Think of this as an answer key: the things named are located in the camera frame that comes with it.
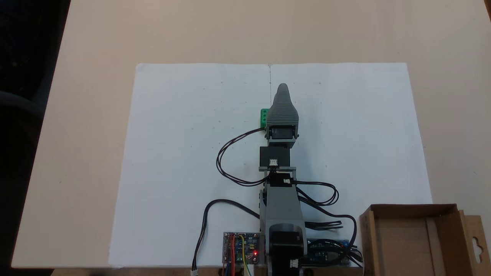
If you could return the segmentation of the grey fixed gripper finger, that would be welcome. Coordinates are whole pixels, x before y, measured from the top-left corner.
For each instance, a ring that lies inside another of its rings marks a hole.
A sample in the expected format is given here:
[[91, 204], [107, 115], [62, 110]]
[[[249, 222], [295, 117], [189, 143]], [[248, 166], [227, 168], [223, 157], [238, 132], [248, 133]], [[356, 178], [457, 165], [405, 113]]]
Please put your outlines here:
[[280, 84], [275, 94], [275, 108], [279, 107], [293, 108], [289, 87], [286, 83]]

